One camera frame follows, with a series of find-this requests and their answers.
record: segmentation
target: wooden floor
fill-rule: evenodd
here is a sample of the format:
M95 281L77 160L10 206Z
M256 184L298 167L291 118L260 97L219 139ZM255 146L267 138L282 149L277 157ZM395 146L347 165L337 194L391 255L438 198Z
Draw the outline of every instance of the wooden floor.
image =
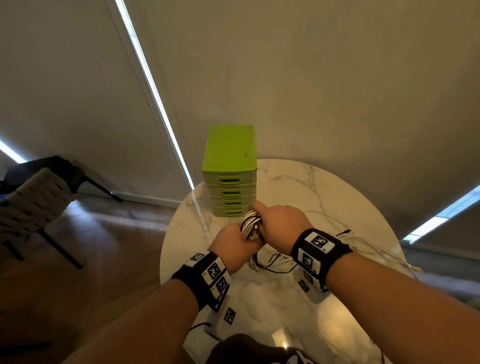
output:
M52 340L2 363L59 363L159 283L160 251L175 209L79 195L46 231L78 270L35 235L15 260L0 246L0 347Z

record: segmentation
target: chair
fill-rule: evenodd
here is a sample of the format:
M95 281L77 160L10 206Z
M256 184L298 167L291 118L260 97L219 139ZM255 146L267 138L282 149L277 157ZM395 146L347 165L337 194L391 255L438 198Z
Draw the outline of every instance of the chair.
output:
M82 265L44 230L73 200L67 183L50 169L42 168L0 200L0 242L15 258L23 260L14 245L37 232L76 268L82 269Z
M77 193L78 188L83 182L89 182L114 200L122 202L120 197L114 195L90 177L87 177L83 169L75 167L71 162L59 156L31 160L11 166L8 168L7 174L0 184L0 194L9 194L15 191L42 168L48 168L62 178L74 194Z

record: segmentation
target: round marble table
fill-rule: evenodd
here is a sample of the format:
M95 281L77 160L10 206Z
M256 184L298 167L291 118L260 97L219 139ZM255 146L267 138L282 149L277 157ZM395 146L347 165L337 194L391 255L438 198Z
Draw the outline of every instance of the round marble table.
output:
M257 199L267 206L298 207L319 229L331 234L351 229L355 236L405 259L392 229L375 206L325 170L291 160L260 159ZM206 250L223 226L241 220L213 216L204 183L199 184L182 202L167 229L160 258L161 282L194 253ZM360 241L357 244L369 258L407 273L400 264L387 262ZM241 331L260 342L273 345L268 338L282 329L289 345L305 350L319 363L381 362L380 350L371 344L346 307L331 294L321 303L312 304L292 273L255 272L245 265L232 278L228 294L248 313ZM209 312L210 308L204 308L195 323L206 321ZM197 364L203 364L216 344L203 328L196 328L183 346Z

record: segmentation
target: fingers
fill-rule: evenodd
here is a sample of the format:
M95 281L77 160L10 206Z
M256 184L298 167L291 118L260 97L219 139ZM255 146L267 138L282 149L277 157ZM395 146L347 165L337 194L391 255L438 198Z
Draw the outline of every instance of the fingers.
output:
M250 208L253 211L255 211L257 214L259 214L260 217L262 216L262 213L264 213L267 210L267 206L265 206L264 203L260 201L253 201Z

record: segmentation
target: wrist band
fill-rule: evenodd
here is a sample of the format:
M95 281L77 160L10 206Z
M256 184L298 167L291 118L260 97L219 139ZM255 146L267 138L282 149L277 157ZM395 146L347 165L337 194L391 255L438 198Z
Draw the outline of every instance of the wrist band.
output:
M291 256L308 273L312 284L323 287L333 263L352 252L336 237L318 229L307 229L293 245Z
M230 287L230 275L215 253L195 254L171 279L179 279L193 292L200 311L206 305L218 312Z

